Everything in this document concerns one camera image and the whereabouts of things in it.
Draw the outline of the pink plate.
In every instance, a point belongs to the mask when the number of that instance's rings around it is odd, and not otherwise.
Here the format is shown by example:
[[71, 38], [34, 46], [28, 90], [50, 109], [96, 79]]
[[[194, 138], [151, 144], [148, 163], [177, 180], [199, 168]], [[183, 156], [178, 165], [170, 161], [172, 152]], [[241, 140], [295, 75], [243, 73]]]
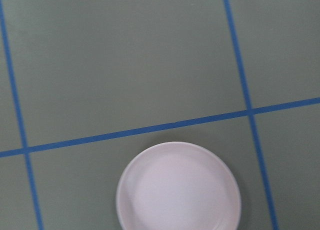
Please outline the pink plate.
[[172, 141], [134, 157], [119, 179], [116, 213], [124, 230], [236, 230], [237, 181], [214, 153]]

